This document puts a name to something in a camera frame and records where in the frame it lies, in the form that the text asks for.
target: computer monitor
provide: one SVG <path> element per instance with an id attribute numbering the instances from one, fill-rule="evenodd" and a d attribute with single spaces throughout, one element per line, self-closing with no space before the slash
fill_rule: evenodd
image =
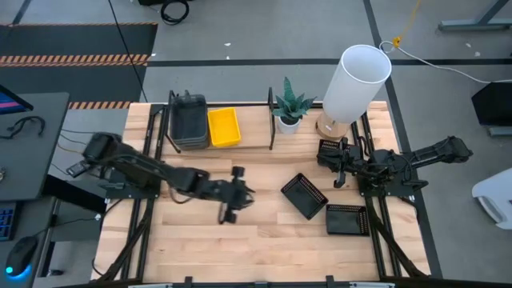
<path id="1" fill-rule="evenodd" d="M 31 111 L 34 107 L 0 85 L 0 115 Z"/>

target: lamp base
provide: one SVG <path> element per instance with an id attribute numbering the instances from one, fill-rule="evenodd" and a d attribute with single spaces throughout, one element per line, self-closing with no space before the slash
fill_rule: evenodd
<path id="1" fill-rule="evenodd" d="M 322 136 L 322 138 L 334 141 L 338 141 L 341 137 L 345 136 L 349 127 L 350 124 L 338 123 L 327 116 L 326 112 L 322 112 L 315 124 L 317 133 Z"/>

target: green plant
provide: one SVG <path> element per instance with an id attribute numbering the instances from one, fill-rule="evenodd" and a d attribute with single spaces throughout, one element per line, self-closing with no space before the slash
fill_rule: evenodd
<path id="1" fill-rule="evenodd" d="M 276 95 L 278 100 L 278 109 L 274 109 L 272 114 L 278 117 L 288 118 L 289 120 L 302 119 L 303 115 L 307 115 L 307 111 L 312 107 L 315 98 L 304 100 L 304 93 L 295 97 L 291 89 L 291 83 L 288 77 L 285 77 L 285 95 L 284 99 Z"/>

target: white flower pot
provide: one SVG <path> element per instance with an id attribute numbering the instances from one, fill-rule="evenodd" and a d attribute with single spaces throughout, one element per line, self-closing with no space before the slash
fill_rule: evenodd
<path id="1" fill-rule="evenodd" d="M 301 119 L 299 119 L 297 121 L 297 123 L 293 124 L 293 125 L 288 125 L 288 124 L 285 124 L 282 120 L 281 120 L 281 117 L 277 117 L 278 119 L 278 127 L 279 127 L 279 130 L 281 131 L 281 133 L 283 134 L 293 134 L 295 133 L 295 131 L 297 131 L 297 128 L 298 128 L 298 124 L 301 123 Z"/>

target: white lamp shade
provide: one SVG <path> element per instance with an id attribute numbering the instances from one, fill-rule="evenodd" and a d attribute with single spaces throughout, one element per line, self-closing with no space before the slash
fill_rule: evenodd
<path id="1" fill-rule="evenodd" d="M 323 109 L 339 123 L 356 121 L 391 74 L 391 61 L 373 46 L 351 46 L 343 52 L 330 81 Z"/>

